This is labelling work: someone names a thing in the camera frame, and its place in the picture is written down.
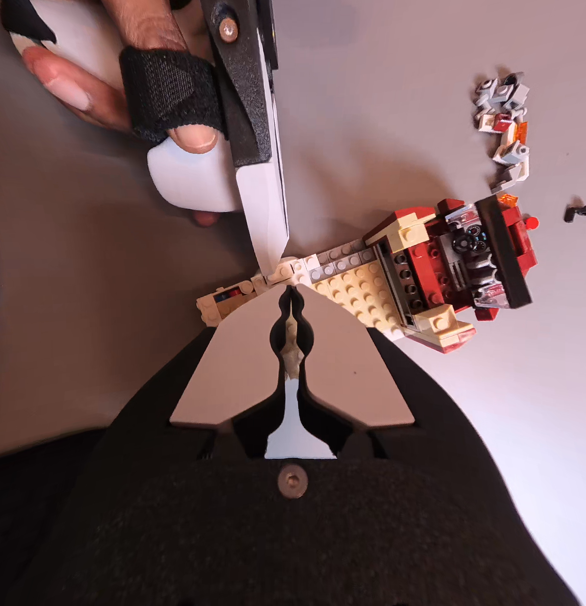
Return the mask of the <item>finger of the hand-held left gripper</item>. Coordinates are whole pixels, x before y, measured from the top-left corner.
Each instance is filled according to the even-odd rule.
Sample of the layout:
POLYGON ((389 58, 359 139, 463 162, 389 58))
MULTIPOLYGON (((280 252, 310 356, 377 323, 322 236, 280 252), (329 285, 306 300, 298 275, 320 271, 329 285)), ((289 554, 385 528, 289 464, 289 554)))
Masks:
POLYGON ((271 275, 289 240, 278 163, 271 159, 240 167, 236 170, 236 183, 261 274, 271 275))
POLYGON ((286 192, 284 189, 284 177, 282 167, 282 155, 280 149, 280 135, 278 130, 277 108, 274 95, 274 82, 272 77, 272 68, 267 58, 267 52, 264 48, 264 40, 260 29, 257 29, 257 37, 259 41, 259 50, 261 58, 265 64, 262 68, 263 83, 265 87, 267 121, 269 127, 269 136, 272 149, 271 163, 274 166, 275 182, 277 191, 277 200, 282 214, 283 225, 286 233, 289 233, 288 210, 286 203, 286 192))

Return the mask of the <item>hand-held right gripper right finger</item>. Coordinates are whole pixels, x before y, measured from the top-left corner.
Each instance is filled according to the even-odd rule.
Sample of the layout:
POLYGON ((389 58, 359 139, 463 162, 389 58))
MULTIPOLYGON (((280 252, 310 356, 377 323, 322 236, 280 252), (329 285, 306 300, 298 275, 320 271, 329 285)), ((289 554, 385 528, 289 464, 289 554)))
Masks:
POLYGON ((309 393, 328 410, 367 428, 411 425, 415 419, 366 327, 350 312, 298 285, 302 319, 313 343, 304 355, 309 393))

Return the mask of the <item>toy brick truck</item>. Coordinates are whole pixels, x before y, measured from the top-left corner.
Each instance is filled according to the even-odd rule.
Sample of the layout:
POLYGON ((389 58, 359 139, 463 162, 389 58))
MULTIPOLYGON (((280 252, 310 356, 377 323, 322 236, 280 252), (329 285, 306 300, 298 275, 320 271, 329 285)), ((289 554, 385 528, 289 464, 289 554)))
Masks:
MULTIPOLYGON (((476 333, 460 312, 472 309, 478 322, 490 322, 501 310, 531 304, 526 275, 537 257, 528 216, 496 195, 397 210, 363 238, 297 258, 306 271, 295 285, 309 286, 391 341, 407 337, 450 353, 476 333)), ((258 271, 198 298, 197 308, 216 327, 280 284, 268 285, 258 271)))

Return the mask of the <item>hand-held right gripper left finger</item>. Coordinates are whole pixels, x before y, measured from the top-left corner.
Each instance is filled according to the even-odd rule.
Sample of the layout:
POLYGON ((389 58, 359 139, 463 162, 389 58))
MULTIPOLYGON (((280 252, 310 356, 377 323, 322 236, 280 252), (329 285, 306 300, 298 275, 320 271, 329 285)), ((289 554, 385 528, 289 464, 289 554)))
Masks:
POLYGON ((276 391, 289 296, 289 286, 277 285, 219 324, 170 417, 172 424, 218 426, 276 391))

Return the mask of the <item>pile of small loose bricks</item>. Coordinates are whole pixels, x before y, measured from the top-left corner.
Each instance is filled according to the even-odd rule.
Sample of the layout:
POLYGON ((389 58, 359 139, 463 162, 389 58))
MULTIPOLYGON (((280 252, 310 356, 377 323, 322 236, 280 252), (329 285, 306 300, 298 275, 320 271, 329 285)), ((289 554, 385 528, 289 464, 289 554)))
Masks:
POLYGON ((474 91, 474 122, 479 132, 496 135, 499 143, 492 160, 499 166, 491 193, 500 194, 529 176, 529 146, 526 143, 526 98, 529 87, 523 72, 484 80, 474 91))

